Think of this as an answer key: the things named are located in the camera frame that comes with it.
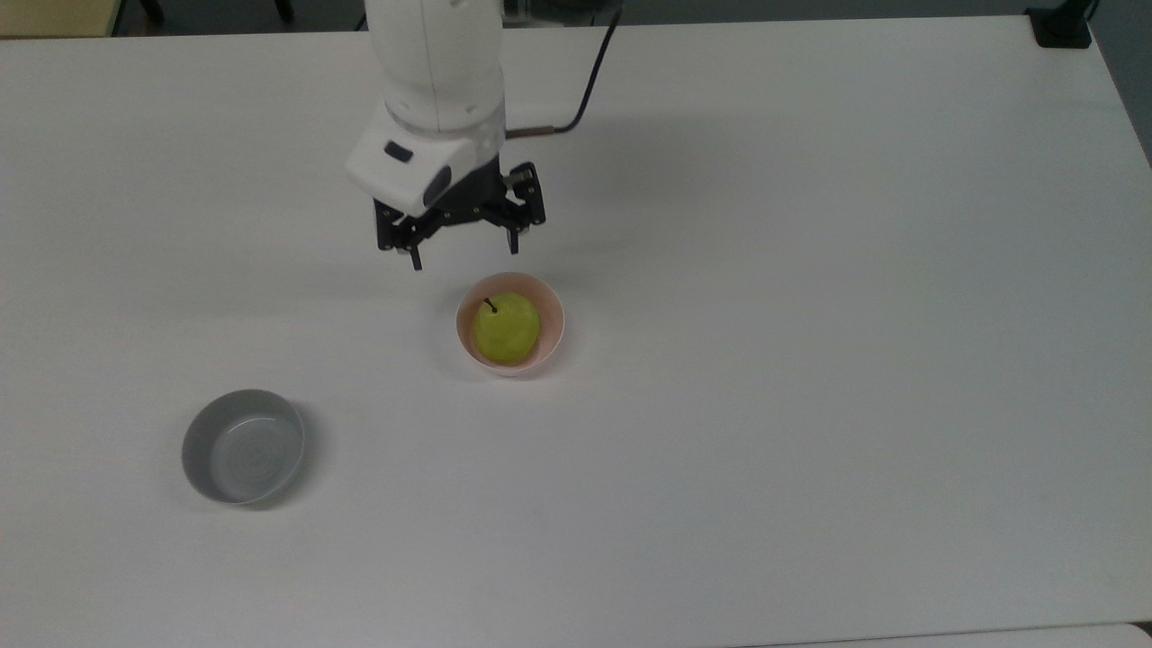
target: green pear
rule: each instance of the green pear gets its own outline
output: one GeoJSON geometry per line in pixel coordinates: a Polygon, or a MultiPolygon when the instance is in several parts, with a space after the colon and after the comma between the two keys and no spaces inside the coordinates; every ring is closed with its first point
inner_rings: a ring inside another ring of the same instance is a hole
{"type": "Polygon", "coordinates": [[[540,314],[520,293],[500,293],[484,300],[472,319],[476,351],[500,364],[524,360],[539,336],[540,314]]]}

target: pink bowl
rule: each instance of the pink bowl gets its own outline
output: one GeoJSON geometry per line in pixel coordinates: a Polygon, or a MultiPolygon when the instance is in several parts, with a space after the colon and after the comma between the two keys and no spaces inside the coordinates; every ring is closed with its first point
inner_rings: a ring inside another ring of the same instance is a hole
{"type": "Polygon", "coordinates": [[[472,286],[471,291],[464,295],[456,309],[456,334],[460,336],[460,344],[464,346],[468,355],[471,355],[485,369],[500,376],[520,376],[530,369],[544,363],[552,355],[560,344],[560,338],[564,333],[564,309],[560,306],[560,297],[548,287],[531,274],[522,272],[501,272],[482,279],[479,284],[472,286]],[[499,364],[480,355],[472,344],[472,319],[485,297],[500,293],[520,293],[528,297],[540,314],[540,337],[536,340],[536,346],[528,353],[524,360],[516,364],[499,364]]]}

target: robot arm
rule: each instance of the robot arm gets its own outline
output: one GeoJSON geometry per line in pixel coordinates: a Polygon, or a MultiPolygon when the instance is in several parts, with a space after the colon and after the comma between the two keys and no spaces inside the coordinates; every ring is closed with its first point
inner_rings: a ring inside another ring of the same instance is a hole
{"type": "Polygon", "coordinates": [[[366,0],[384,97],[348,159],[351,180],[425,213],[503,143],[498,0],[366,0]]]}
{"type": "MultiPolygon", "coordinates": [[[[365,0],[384,99],[348,158],[349,178],[372,196],[377,244],[407,251],[444,226],[486,220],[518,234],[544,223],[536,167],[500,173],[505,141],[503,18],[531,0],[365,0]],[[507,197],[513,191],[516,201],[507,197]]],[[[585,17],[613,0],[536,0],[545,17],[585,17]]]]}

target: white table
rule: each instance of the white table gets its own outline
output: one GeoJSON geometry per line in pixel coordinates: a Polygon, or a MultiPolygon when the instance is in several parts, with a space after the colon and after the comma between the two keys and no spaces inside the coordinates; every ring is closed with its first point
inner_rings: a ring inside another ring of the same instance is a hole
{"type": "MultiPolygon", "coordinates": [[[[602,32],[508,32],[510,126],[602,32]]],[[[1152,173],[1023,17],[621,29],[548,223],[374,249],[366,35],[0,43],[0,643],[702,648],[1152,602],[1152,173]],[[105,70],[116,70],[107,74],[105,70]],[[454,309],[564,300],[532,380],[454,309]],[[241,387],[276,506],[184,481],[241,387]]]]}

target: empty bowl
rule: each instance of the empty bowl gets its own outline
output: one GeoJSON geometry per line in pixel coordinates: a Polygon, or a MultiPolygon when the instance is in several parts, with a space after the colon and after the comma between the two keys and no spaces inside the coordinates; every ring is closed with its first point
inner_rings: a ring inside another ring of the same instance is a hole
{"type": "Polygon", "coordinates": [[[188,427],[181,461],[200,495],[250,504],[282,489],[304,454],[304,423],[283,398],[264,390],[225,394],[188,427]]]}
{"type": "Polygon", "coordinates": [[[460,308],[456,309],[456,334],[460,337],[460,344],[476,362],[498,376],[520,376],[539,367],[556,349],[563,332],[564,309],[560,306],[560,297],[547,284],[523,272],[501,272],[482,279],[472,286],[471,291],[468,291],[468,294],[460,302],[460,308]],[[540,314],[540,334],[536,339],[536,345],[523,360],[515,364],[500,364],[484,357],[472,341],[472,321],[476,318],[480,304],[484,303],[485,297],[500,293],[524,295],[540,314]]]}

